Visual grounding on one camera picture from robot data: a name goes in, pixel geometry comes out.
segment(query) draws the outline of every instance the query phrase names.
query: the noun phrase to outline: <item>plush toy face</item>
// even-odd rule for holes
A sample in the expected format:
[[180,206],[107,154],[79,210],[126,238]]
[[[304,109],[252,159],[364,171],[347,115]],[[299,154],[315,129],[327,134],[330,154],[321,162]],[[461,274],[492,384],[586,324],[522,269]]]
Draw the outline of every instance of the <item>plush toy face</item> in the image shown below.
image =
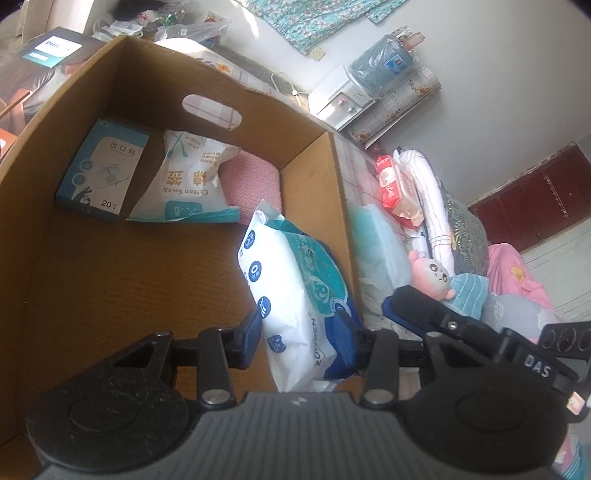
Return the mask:
[[408,255],[413,271],[413,287],[437,301],[450,300],[456,292],[450,289],[450,278],[447,270],[437,260],[418,258],[413,250]]

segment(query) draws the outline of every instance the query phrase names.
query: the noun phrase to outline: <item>wet wipes package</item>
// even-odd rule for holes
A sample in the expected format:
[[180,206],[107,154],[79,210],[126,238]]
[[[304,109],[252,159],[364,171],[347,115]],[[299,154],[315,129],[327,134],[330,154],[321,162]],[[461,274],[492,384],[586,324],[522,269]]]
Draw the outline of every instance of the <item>wet wipes package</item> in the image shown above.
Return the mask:
[[166,130],[166,154],[148,190],[128,220],[136,222],[237,222],[240,208],[228,205],[217,169],[239,147],[188,132]]
[[57,201],[69,209],[116,222],[149,137],[142,130],[97,120],[61,181]]
[[266,202],[257,207],[238,263],[263,317],[271,373],[279,391],[328,391],[353,374],[352,345],[339,342],[335,312],[361,326],[327,249]]

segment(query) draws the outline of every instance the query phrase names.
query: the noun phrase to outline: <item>teal floral fabric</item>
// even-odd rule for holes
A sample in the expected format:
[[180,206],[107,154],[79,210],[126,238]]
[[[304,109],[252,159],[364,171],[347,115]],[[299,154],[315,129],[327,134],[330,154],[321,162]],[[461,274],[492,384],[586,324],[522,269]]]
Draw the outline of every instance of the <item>teal floral fabric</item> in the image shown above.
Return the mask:
[[253,14],[275,28],[296,50],[308,55],[325,38],[381,4],[372,18],[384,19],[405,0],[239,0]]
[[375,24],[378,24],[406,1],[407,0],[386,0],[383,4],[372,8],[365,14],[365,16]]

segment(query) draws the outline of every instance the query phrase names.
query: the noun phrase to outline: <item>pink textured sponge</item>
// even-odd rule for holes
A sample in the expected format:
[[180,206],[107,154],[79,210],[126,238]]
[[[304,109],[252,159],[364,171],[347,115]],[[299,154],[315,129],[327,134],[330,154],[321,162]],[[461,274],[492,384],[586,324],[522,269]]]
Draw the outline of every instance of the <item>pink textured sponge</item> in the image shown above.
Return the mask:
[[242,150],[220,165],[219,175],[228,204],[240,207],[241,224],[251,223],[261,200],[281,211],[279,170],[266,160]]

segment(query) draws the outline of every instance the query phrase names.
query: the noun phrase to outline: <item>red tissue package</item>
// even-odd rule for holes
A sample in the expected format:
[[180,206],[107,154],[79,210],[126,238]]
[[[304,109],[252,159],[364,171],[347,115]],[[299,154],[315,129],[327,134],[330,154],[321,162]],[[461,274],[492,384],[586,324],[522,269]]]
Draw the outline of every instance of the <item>red tissue package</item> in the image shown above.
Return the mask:
[[384,208],[409,228],[418,228],[424,220],[421,203],[412,177],[390,156],[375,161]]

